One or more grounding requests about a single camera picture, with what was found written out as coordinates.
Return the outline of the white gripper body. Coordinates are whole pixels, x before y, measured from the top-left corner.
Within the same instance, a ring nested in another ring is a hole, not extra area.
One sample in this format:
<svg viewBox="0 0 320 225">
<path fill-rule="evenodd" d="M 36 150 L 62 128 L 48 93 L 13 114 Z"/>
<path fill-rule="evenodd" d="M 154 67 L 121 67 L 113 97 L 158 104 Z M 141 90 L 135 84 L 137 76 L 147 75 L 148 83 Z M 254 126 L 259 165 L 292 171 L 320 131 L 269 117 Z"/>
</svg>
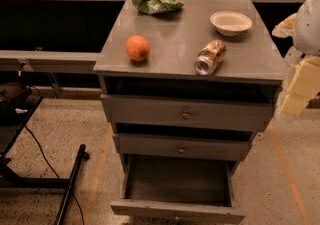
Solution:
<svg viewBox="0 0 320 225">
<path fill-rule="evenodd" d="M 289 116 L 300 115 L 320 92 L 320 57 L 303 59 L 295 66 L 280 111 Z"/>
</svg>

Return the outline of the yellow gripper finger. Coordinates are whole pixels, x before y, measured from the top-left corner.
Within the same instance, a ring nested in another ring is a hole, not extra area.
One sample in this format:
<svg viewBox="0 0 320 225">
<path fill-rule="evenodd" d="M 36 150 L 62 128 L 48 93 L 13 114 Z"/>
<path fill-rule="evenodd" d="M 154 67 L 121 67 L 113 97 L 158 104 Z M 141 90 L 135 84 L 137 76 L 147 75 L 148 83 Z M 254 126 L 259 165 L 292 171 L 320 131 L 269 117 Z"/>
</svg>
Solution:
<svg viewBox="0 0 320 225">
<path fill-rule="evenodd" d="M 294 33 L 294 25 L 296 20 L 296 13 L 288 16 L 282 22 L 274 27 L 272 35 L 278 38 L 292 37 Z"/>
</svg>

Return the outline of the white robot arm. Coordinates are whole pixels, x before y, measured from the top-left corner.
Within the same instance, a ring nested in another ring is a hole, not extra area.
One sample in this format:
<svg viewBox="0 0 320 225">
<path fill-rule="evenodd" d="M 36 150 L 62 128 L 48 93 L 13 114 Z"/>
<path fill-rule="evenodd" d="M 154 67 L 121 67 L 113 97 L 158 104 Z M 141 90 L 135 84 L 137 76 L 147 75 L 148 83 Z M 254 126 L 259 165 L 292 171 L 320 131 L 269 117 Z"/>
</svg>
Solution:
<svg viewBox="0 0 320 225">
<path fill-rule="evenodd" d="M 297 13 L 275 26 L 272 35 L 293 40 L 276 115 L 297 117 L 320 92 L 320 0 L 306 0 Z"/>
</svg>

